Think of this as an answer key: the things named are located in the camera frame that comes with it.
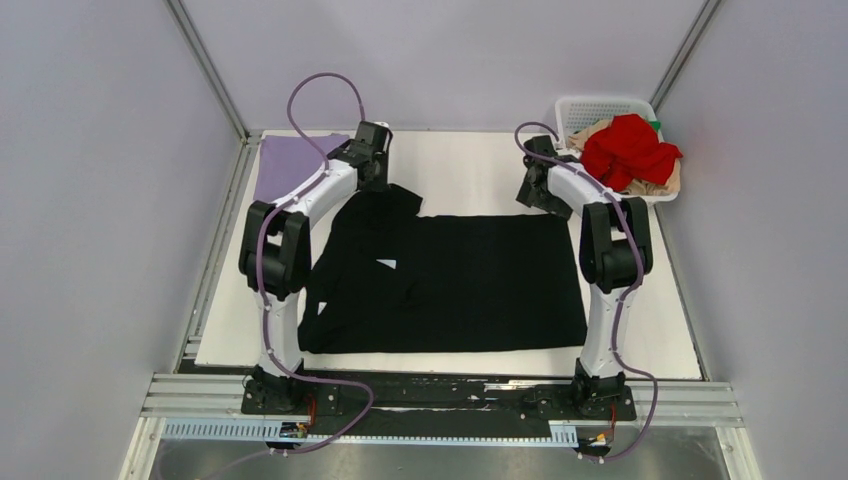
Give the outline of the black t shirt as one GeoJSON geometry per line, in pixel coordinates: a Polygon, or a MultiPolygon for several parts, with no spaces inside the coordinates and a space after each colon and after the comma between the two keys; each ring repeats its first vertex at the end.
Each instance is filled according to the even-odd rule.
{"type": "Polygon", "coordinates": [[[566,219],[432,216],[402,187],[334,215],[298,328],[312,354],[469,353],[585,342],[566,219]]]}

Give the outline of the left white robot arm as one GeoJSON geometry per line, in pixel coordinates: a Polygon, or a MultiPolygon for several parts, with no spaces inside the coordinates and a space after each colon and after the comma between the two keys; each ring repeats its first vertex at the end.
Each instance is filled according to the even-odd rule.
{"type": "Polygon", "coordinates": [[[268,397],[283,413],[304,405],[298,298],[312,268],[311,227],[354,192],[387,187],[392,139],[386,123],[368,121],[351,137],[263,139],[238,260],[261,312],[262,352],[247,398],[268,397]]]}

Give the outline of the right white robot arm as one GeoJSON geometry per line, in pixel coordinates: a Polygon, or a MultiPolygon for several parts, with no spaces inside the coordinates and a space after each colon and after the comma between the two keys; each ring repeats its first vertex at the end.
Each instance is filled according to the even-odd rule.
{"type": "Polygon", "coordinates": [[[624,395],[619,334],[626,329],[636,290],[653,266],[647,204],[622,197],[592,177],[571,155],[558,155],[553,140],[517,140],[526,174],[517,200],[548,213],[580,217],[579,267],[590,287],[585,344],[576,361],[571,403],[596,417],[624,395]]]}

